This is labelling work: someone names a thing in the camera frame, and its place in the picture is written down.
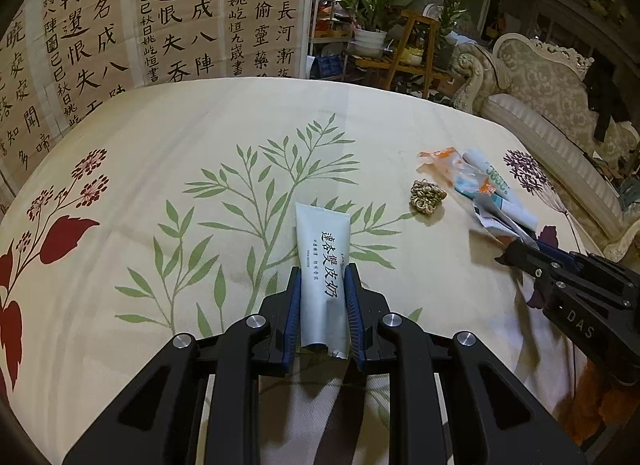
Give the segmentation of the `black garment on sofa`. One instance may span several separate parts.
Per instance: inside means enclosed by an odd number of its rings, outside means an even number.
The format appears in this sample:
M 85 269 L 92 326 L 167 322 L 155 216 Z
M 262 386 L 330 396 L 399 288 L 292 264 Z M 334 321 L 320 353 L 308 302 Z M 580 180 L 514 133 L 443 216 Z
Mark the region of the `black garment on sofa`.
M 611 121 L 623 123 L 630 121 L 630 114 L 613 81 L 615 66 L 605 58 L 597 58 L 588 69 L 584 84 L 588 96 L 590 111 L 598 114 L 593 138 L 599 142 L 605 140 Z

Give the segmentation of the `ornate cream sofa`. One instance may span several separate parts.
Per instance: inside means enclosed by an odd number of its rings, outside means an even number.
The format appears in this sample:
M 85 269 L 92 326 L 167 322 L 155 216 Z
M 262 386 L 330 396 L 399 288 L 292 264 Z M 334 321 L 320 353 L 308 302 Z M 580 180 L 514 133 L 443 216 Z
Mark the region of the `ornate cream sofa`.
M 611 123 L 594 138 L 598 115 L 588 106 L 584 83 L 591 59 L 572 48 L 501 36 L 487 50 L 474 43 L 454 47 L 451 69 L 465 81 L 454 107 L 506 128 L 526 147 L 549 179 L 540 196 L 558 199 L 601 253 L 621 261 L 639 241 L 639 207 L 623 207 L 596 168 L 616 167 L 638 148 L 631 122 Z

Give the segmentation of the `calligraphy folding screen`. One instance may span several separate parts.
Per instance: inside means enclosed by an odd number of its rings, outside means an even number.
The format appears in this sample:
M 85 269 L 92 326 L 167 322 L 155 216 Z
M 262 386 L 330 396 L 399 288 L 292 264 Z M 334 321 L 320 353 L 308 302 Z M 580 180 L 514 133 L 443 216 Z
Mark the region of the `calligraphy folding screen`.
M 66 134 L 134 88 L 299 77 L 310 0 L 24 0 L 1 37 L 1 203 Z

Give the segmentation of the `floral cream tablecloth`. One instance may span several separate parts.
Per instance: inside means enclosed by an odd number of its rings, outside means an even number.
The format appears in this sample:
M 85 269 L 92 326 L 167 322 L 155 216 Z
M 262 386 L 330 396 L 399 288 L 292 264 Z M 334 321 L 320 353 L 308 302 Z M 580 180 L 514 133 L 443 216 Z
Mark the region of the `floral cream tablecloth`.
M 523 144 L 428 101 L 338 83 L 211 80 L 99 107 L 37 167 L 1 222 L 1 387 L 60 463 L 171 336 L 216 335 L 297 265 L 297 204 L 346 214 L 367 287 L 428 332 L 475 333 L 552 413 L 586 359 L 525 303 L 527 282 L 457 192 L 431 216 L 420 156 Z

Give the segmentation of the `blue white paper box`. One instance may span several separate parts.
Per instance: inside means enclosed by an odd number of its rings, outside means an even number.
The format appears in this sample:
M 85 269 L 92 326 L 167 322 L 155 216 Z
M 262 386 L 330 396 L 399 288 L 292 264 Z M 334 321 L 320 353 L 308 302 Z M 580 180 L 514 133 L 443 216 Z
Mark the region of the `blue white paper box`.
M 488 196 L 479 196 L 473 200 L 473 210 L 480 224 L 503 245 L 513 241 L 525 242 L 527 234 Z

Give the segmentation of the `white cream tube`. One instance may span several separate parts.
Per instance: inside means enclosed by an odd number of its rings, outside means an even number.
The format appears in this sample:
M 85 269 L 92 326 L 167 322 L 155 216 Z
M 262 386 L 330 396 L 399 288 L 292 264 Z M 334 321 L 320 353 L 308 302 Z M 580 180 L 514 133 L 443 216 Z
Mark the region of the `white cream tube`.
M 326 208 L 295 205 L 298 259 L 302 269 L 300 344 L 348 356 L 344 271 L 349 263 L 350 217 Z

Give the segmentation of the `orange white snack wrapper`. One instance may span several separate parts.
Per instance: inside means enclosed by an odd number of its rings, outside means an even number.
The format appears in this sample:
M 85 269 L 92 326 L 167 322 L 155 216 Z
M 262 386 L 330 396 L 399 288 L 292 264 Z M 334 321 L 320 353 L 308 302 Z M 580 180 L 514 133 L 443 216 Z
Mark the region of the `orange white snack wrapper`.
M 496 193 L 497 187 L 489 177 L 465 162 L 455 148 L 432 152 L 421 151 L 418 158 L 424 164 L 433 166 L 460 194 L 470 199 L 475 199 L 477 196 L 491 198 Z

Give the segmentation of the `white metal shelf rack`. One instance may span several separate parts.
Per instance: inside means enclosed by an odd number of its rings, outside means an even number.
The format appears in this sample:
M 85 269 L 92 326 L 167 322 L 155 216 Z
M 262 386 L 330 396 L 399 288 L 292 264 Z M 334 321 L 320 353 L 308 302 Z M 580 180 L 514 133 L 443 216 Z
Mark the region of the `white metal shelf rack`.
M 352 19 L 334 0 L 311 0 L 311 3 L 307 77 L 344 81 L 352 40 Z

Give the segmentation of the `tall potted plant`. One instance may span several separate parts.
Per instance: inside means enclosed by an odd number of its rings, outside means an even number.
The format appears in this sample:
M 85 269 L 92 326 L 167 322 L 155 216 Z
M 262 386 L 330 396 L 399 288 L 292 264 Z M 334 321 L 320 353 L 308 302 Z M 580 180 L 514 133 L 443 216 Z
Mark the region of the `tall potted plant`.
M 454 30 L 457 21 L 465 14 L 463 0 L 443 0 L 442 11 L 439 15 L 439 28 L 437 31 L 435 66 L 437 69 L 446 71 L 454 46 L 452 46 L 447 36 Z

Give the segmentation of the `white green toothpaste tube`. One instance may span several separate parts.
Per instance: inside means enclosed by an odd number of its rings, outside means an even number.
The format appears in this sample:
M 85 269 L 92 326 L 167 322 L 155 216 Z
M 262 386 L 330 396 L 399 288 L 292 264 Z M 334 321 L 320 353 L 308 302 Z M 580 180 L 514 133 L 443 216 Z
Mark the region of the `white green toothpaste tube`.
M 492 199 L 506 216 L 509 216 L 514 222 L 529 231 L 536 230 L 538 226 L 537 217 L 520 202 L 515 191 L 509 187 L 498 170 L 480 150 L 469 149 L 462 154 L 462 158 L 465 162 L 484 173 L 491 185 L 496 188 Z

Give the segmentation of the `wooden plant stand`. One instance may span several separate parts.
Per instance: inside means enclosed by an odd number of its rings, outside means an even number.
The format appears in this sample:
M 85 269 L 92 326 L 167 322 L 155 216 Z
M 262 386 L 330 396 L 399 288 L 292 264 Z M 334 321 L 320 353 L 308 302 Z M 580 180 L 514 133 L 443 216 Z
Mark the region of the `wooden plant stand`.
M 450 80 L 435 66 L 440 23 L 408 9 L 401 11 L 400 23 L 400 39 L 391 54 L 380 58 L 356 56 L 355 66 L 367 71 L 372 85 L 385 90 L 396 87 L 398 73 L 411 76 L 416 84 L 422 82 L 421 97 L 427 99 L 433 84 Z

